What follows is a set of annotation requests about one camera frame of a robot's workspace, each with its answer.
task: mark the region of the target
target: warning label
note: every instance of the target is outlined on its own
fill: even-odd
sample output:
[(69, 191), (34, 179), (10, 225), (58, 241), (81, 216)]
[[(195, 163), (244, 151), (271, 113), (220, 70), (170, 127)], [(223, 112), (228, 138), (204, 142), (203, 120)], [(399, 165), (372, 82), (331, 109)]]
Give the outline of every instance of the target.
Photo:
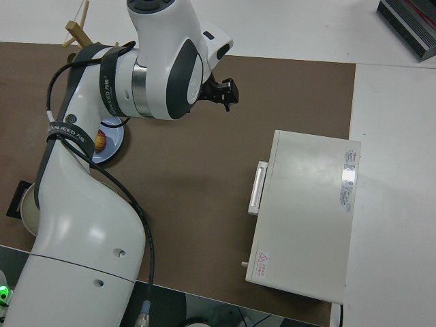
[(258, 256), (255, 265), (255, 276), (264, 278), (266, 274), (266, 267), (268, 266), (270, 254), (265, 251), (258, 251)]
[(343, 171), (342, 171), (342, 185), (339, 201), (344, 210), (348, 213), (352, 209), (352, 196), (354, 191), (354, 184), (356, 183), (356, 152), (348, 150), (345, 153)]

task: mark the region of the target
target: brown mat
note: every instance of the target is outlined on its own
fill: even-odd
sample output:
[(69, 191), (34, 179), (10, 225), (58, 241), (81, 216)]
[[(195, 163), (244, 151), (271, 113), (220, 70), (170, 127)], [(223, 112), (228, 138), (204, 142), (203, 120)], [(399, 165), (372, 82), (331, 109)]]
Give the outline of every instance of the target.
[[(18, 181), (35, 180), (45, 147), (46, 87), (71, 49), (0, 43), (2, 245), (29, 251), (33, 244), (5, 213)], [(247, 214), (255, 169), (269, 158), (274, 130), (347, 138), (354, 71), (350, 64), (226, 57), (215, 77), (232, 77), (239, 87), (240, 103), (230, 113), (199, 102), (179, 121), (132, 119), (106, 168), (151, 216), (157, 284), (328, 326), (330, 303), (248, 283), (240, 263), (249, 259), (255, 229), (256, 218)], [(147, 265), (145, 258), (141, 280)]]

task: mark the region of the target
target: plate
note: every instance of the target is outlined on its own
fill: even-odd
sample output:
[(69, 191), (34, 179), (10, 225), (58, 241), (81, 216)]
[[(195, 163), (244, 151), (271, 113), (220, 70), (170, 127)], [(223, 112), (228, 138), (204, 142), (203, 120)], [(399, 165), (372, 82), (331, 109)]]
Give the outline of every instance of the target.
[[(109, 117), (104, 119), (103, 122), (112, 126), (121, 124), (119, 117)], [(101, 164), (111, 158), (120, 149), (124, 139), (124, 126), (109, 128), (100, 125), (99, 129), (101, 129), (106, 135), (106, 147), (98, 153), (94, 151), (93, 161), (97, 164)]]

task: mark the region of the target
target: velcro strap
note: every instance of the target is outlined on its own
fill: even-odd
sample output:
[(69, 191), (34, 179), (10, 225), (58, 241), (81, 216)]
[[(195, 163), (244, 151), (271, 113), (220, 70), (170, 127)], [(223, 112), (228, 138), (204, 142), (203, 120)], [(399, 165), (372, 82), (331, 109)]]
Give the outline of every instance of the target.
[(93, 157), (95, 147), (94, 142), (79, 126), (71, 123), (53, 121), (48, 126), (47, 134), (47, 140), (55, 139), (56, 135), (61, 134), (68, 140), (76, 143), (89, 159)]
[(117, 117), (126, 117), (118, 105), (115, 91), (116, 62), (119, 52), (124, 48), (122, 46), (111, 48), (104, 54), (100, 63), (100, 95), (108, 112)]

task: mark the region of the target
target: white table surface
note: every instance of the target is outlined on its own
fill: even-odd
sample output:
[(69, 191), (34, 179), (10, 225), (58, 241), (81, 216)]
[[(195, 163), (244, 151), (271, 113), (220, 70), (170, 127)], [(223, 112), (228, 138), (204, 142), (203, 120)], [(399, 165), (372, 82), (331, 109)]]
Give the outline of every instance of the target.
[[(62, 43), (80, 2), (4, 1), (0, 41)], [(436, 326), (436, 70), (426, 69), (436, 57), (419, 63), (377, 0), (192, 2), (232, 35), (230, 54), (358, 64), (349, 135), (362, 158), (344, 326)], [(85, 31), (106, 44), (136, 39), (119, 0), (92, 0)]]

